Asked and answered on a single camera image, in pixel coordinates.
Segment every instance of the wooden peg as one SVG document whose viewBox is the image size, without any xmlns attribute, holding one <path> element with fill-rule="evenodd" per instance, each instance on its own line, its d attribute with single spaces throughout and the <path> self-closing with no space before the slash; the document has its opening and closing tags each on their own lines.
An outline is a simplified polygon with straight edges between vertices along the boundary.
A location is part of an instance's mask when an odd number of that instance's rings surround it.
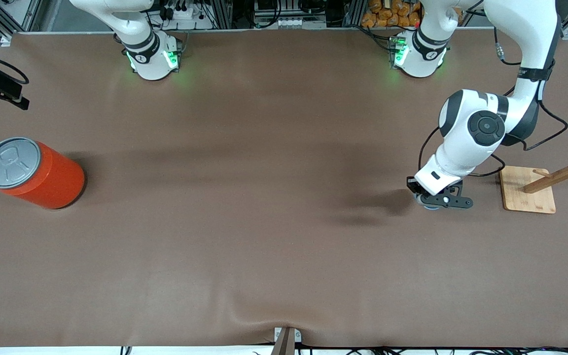
<svg viewBox="0 0 568 355">
<path fill-rule="evenodd" d="M 523 192 L 535 193 L 550 186 L 554 186 L 555 184 L 566 179 L 568 179 L 568 166 L 556 171 L 555 173 L 552 173 L 552 177 L 543 177 L 542 179 L 536 180 L 531 184 L 524 186 Z"/>
<path fill-rule="evenodd" d="M 532 170 L 532 173 L 538 174 L 538 175 L 541 175 L 541 176 L 545 176 L 546 178 L 553 178 L 554 177 L 550 173 L 544 173 L 543 171 L 540 171 L 538 169 Z"/>
</svg>

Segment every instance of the wooden mug tree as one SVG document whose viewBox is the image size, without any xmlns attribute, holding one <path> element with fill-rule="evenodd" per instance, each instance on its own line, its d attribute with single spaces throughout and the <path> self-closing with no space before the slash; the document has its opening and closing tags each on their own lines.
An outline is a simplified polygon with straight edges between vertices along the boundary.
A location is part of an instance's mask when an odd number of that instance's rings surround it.
<svg viewBox="0 0 568 355">
<path fill-rule="evenodd" d="M 503 207 L 508 211 L 555 213 L 552 186 L 568 180 L 568 166 L 552 174 L 545 169 L 507 166 L 500 178 Z"/>
</svg>

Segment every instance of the red can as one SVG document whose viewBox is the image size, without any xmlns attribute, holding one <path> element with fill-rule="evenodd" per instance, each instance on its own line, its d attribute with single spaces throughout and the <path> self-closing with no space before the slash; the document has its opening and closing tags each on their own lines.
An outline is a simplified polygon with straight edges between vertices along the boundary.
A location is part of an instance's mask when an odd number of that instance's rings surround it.
<svg viewBox="0 0 568 355">
<path fill-rule="evenodd" d="M 75 161 L 41 142 L 0 142 L 0 191 L 46 209 L 66 207 L 81 195 L 85 173 Z"/>
</svg>

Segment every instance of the brown tablecloth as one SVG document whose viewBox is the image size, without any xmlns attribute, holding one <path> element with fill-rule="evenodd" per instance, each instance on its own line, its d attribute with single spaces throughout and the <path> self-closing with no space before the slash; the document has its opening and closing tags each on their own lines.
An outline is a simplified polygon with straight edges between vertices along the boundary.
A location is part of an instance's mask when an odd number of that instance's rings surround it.
<svg viewBox="0 0 568 355">
<path fill-rule="evenodd" d="M 314 346 L 568 346 L 568 181 L 555 215 L 505 211 L 494 176 L 466 180 L 468 211 L 405 189 L 444 100 L 516 77 L 491 31 L 451 45 L 414 79 L 354 31 L 194 34 L 180 73 L 147 82 L 110 36 L 15 36 L 0 58 L 30 110 L 0 102 L 0 140 L 74 157 L 88 187 L 56 212 L 0 193 L 0 346 L 251 344 L 282 325 Z M 568 42 L 556 59 L 545 103 L 568 119 Z M 558 129 L 541 112 L 529 140 Z M 497 154 L 553 171 L 568 132 Z"/>
</svg>

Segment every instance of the can lid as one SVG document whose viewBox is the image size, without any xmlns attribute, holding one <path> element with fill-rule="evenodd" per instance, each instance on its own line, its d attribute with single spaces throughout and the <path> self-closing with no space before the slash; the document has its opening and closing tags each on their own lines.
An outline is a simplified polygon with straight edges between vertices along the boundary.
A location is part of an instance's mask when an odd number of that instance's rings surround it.
<svg viewBox="0 0 568 355">
<path fill-rule="evenodd" d="M 0 189 L 29 180 L 41 162 L 41 150 L 33 140 L 14 137 L 0 142 Z"/>
</svg>

